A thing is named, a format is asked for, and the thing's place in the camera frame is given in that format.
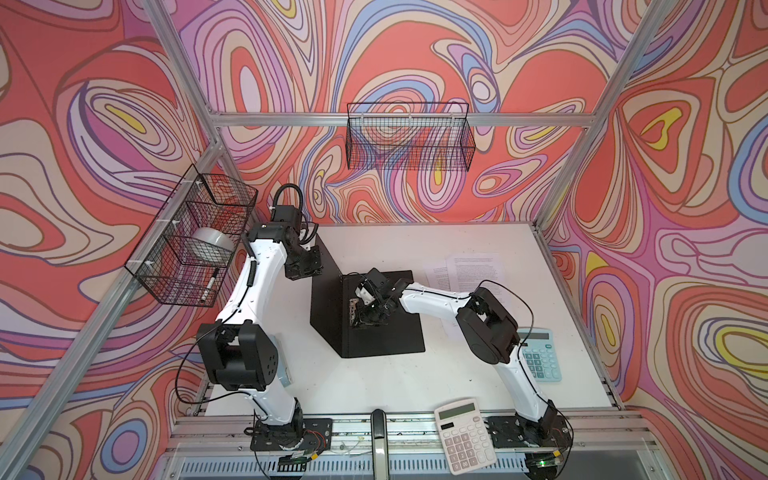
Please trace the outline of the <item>metal folder lever clip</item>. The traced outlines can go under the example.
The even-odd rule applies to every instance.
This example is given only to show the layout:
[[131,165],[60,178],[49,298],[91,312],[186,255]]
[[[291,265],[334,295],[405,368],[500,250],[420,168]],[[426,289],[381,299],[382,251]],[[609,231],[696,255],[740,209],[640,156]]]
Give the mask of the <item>metal folder lever clip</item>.
[[357,328],[360,325],[361,313],[364,307],[364,303],[359,298],[349,300],[348,320],[351,328]]

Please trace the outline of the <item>blue clip folder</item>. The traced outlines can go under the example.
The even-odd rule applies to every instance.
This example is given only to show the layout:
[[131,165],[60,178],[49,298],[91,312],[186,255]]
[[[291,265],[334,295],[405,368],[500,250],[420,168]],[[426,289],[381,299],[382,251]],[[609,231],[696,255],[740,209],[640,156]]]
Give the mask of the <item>blue clip folder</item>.
[[321,238],[322,269],[312,278],[310,325],[344,359],[403,355],[426,351],[420,316],[392,301],[370,303],[356,290],[369,285],[386,291],[413,279],[409,270],[381,272],[372,277],[344,274]]

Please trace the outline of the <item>printed paper sheet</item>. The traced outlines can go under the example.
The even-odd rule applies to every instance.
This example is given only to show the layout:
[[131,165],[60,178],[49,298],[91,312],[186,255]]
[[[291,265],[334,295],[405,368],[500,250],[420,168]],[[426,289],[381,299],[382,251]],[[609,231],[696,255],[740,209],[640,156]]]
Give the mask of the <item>printed paper sheet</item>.
[[449,283],[453,291],[471,292],[482,286],[495,295],[504,290],[505,269],[498,253],[464,253],[447,258]]

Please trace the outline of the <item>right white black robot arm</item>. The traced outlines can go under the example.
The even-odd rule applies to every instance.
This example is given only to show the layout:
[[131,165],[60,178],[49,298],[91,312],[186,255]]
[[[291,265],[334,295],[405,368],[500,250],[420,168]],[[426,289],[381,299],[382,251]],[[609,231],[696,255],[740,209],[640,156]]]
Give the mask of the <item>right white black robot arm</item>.
[[388,280],[373,268],[357,283],[355,326],[379,326],[399,312],[453,320],[472,354],[495,367],[510,393],[520,441],[545,446],[562,414],[531,372],[521,347],[518,323],[494,293],[479,285],[472,292],[451,292],[418,282]]

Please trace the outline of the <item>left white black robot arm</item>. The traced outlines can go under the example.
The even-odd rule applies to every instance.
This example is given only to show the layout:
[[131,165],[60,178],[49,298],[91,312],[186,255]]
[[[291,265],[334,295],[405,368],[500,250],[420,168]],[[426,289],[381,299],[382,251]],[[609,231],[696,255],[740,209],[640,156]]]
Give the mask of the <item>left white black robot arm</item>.
[[286,222],[255,226],[244,240],[246,257],[230,298],[196,338],[209,382],[223,389],[215,399],[238,398],[259,422],[278,429],[302,429],[303,413],[278,379],[280,354],[265,326],[266,309],[279,277],[319,272],[317,249],[307,248],[301,233]]

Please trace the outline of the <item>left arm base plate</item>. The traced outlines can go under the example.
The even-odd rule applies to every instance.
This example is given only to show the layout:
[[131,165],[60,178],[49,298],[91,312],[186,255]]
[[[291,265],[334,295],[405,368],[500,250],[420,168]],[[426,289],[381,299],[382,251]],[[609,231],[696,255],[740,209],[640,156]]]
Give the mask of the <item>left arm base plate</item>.
[[273,426],[257,420],[244,429],[255,452],[322,453],[332,445],[333,420],[328,417],[309,418],[301,423]]

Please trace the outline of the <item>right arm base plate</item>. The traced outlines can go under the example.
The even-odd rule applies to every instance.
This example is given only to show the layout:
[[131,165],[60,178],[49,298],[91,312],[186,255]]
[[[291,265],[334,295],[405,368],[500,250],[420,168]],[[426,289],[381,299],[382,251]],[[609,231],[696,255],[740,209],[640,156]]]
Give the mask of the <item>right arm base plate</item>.
[[540,421],[517,414],[490,416],[486,426],[496,448],[549,448],[565,450],[572,445],[572,429],[559,413]]

